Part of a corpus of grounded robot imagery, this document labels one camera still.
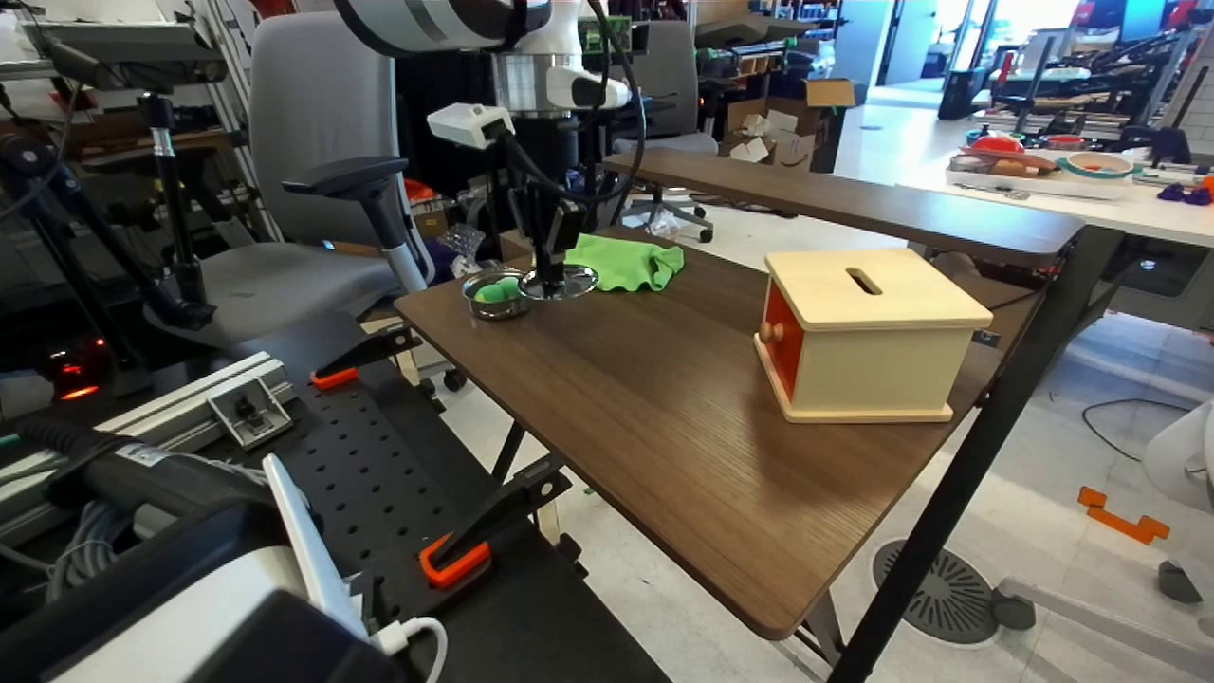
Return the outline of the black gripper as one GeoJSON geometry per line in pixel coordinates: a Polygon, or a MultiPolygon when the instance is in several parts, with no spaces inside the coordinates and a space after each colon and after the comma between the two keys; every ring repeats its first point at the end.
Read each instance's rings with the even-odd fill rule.
{"type": "Polygon", "coordinates": [[[505,140],[507,199],[533,250],[537,291],[552,291],[591,224],[591,190],[572,116],[516,116],[505,140]]]}

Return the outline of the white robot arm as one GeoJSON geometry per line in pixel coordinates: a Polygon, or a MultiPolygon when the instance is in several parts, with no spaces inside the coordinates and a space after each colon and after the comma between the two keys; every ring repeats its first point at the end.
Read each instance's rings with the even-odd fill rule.
{"type": "Polygon", "coordinates": [[[332,0],[346,25],[388,56],[485,52],[489,101],[447,101],[424,116],[428,132],[507,161],[507,199],[532,239],[522,291],[532,301],[572,301],[594,287],[589,267],[564,254],[594,224],[607,190],[580,164],[580,114],[623,110],[637,99],[633,78],[591,73],[580,24],[600,0],[332,0]]]}

